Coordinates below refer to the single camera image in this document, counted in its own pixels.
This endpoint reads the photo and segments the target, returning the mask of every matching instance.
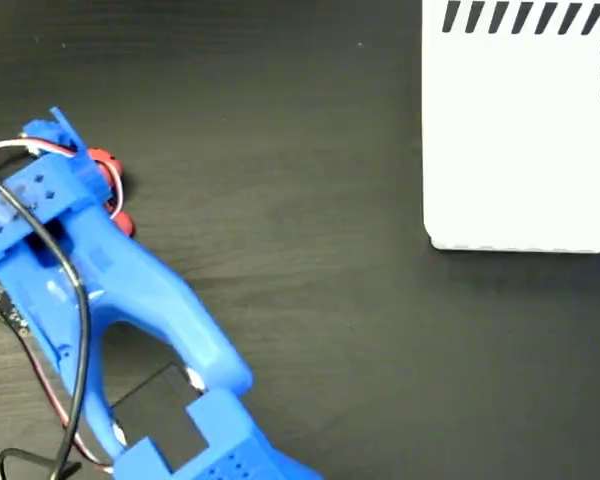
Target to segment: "dark wooden table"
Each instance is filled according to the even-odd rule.
[[[3,0],[0,138],[57,104],[123,160],[137,239],[327,478],[600,480],[600,257],[429,247],[419,45],[412,0]],[[111,400],[169,356],[103,350]],[[60,434],[0,326],[0,449]]]

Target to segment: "black diagonal stripe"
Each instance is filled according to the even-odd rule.
[[[509,8],[509,2],[498,2],[496,8],[493,11],[493,18],[491,19],[491,25],[489,25],[489,33],[498,33],[498,29],[504,19],[504,14],[507,13]]]
[[[444,16],[444,24],[442,25],[442,31],[444,33],[449,33],[453,28],[453,22],[456,20],[459,8],[459,1],[451,0],[447,3],[447,13]]]
[[[560,25],[560,29],[558,30],[558,35],[566,35],[566,33],[571,28],[573,21],[578,16],[578,12],[582,8],[581,3],[572,3],[567,8],[567,12],[564,15],[564,20],[562,20],[562,25]]]
[[[513,23],[513,30],[511,30],[511,33],[517,35],[522,31],[522,27],[524,27],[524,23],[527,21],[527,18],[529,18],[529,13],[532,8],[533,2],[522,2],[520,4],[518,15],[516,15],[516,20]]]
[[[540,20],[538,20],[538,26],[536,27],[536,35],[542,35],[547,29],[547,26],[549,25],[551,17],[553,17],[556,8],[558,8],[558,4],[556,2],[547,2],[544,4],[544,8],[540,14]]]
[[[600,20],[600,3],[596,3],[591,9],[591,15],[589,15],[589,18],[587,18],[587,22],[584,24],[582,34],[589,35],[598,23],[598,20]]]
[[[484,8],[485,2],[473,2],[471,4],[471,10],[469,10],[469,20],[467,21],[467,33],[473,33],[478,26],[478,20],[480,20],[480,14]]]

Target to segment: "blue plastic robot gripper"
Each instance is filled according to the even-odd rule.
[[[114,461],[118,480],[317,480],[317,473],[275,450],[242,406],[251,371],[189,286],[122,233],[103,208],[111,191],[87,146],[59,109],[23,131],[72,148],[67,159],[44,153],[5,184],[54,233],[76,265],[92,313],[91,357],[84,415]],[[71,394],[80,337],[73,289],[29,224],[0,196],[0,282]],[[106,401],[100,338],[125,321],[173,346],[205,394],[187,407],[208,444],[171,471],[150,438],[120,442]]]

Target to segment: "white wire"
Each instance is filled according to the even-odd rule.
[[[25,147],[30,150],[44,150],[47,152],[53,152],[59,155],[63,155],[67,158],[71,158],[75,155],[75,152],[69,150],[68,148],[62,147],[60,145],[55,145],[53,143],[47,142],[46,140],[28,137],[15,138],[12,140],[1,140],[0,148],[6,147]],[[113,178],[114,188],[116,192],[116,206],[109,215],[109,217],[113,219],[122,211],[122,207],[124,205],[124,188],[122,186],[122,179],[120,178],[120,174],[113,165],[106,162],[98,163],[104,165],[105,168],[111,174],[111,178]]]
[[[0,148],[5,147],[38,148],[40,150],[46,150],[47,152],[58,153],[69,158],[75,155],[71,150],[67,148],[35,138],[14,138],[12,140],[0,141]]]
[[[104,165],[104,167],[109,170],[111,178],[113,178],[113,185],[116,192],[116,206],[111,214],[109,214],[109,217],[115,218],[122,211],[122,206],[124,204],[124,189],[122,187],[122,179],[120,178],[118,170],[116,170],[113,165],[107,162],[98,163],[100,163],[100,165]]]

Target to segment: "black cable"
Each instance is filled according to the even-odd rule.
[[[38,383],[40,384],[40,388],[42,389],[45,396],[47,397],[47,400],[49,401],[49,405],[51,405],[53,407],[53,399],[50,397],[49,392],[44,387],[44,380],[38,373],[38,370],[35,366],[35,364],[37,363],[37,360],[33,357],[33,352],[30,350],[29,346],[26,344],[25,339],[22,338],[22,335],[20,335],[20,332],[18,331],[18,329],[9,321],[9,316],[7,315],[7,313],[4,311],[4,309],[1,306],[0,306],[0,318],[7,325],[7,328],[9,328],[9,330],[11,330],[11,333],[13,333],[15,335],[16,339],[18,340],[18,343],[22,347],[24,354],[27,356],[27,360],[29,361],[29,365],[31,366],[31,371],[33,372],[36,379],[38,380]],[[53,408],[53,411],[54,411],[54,413],[56,413],[56,415],[58,415],[58,412],[55,410],[55,408]],[[62,428],[64,430],[66,430],[67,427],[62,425]],[[107,465],[104,463],[99,463],[99,462],[96,462],[93,459],[89,458],[80,448],[76,448],[76,450],[78,451],[80,456],[84,459],[84,461],[90,463],[94,467],[96,467],[96,468],[110,467],[110,465]]]
[[[24,218],[25,221],[31,225],[33,231],[40,237],[45,246],[58,260],[58,263],[60,263],[61,267],[65,271],[65,274],[69,278],[78,302],[78,312],[80,317],[80,345],[78,352],[76,380],[73,388],[74,391],[71,400],[71,407],[69,410],[69,422],[62,438],[62,442],[60,443],[60,447],[58,448],[55,461],[53,461],[50,466],[49,475],[49,480],[63,480],[68,478],[66,475],[70,473],[69,471],[65,470],[65,466],[73,445],[73,438],[78,430],[80,413],[82,411],[82,404],[84,402],[87,371],[89,367],[89,347],[91,341],[89,302],[87,300],[87,295],[78,272],[62,250],[62,247],[60,247],[58,242],[53,238],[49,231],[33,214],[31,214],[31,212],[29,212],[27,207],[1,183],[0,194],[18,212],[18,214],[20,214],[22,218]],[[26,461],[34,461],[36,458],[38,460],[41,458],[39,456],[35,456],[34,454],[22,452],[17,449],[8,449],[3,451],[0,454],[0,480],[7,480],[7,477],[4,473],[4,461],[8,456],[17,456]]]

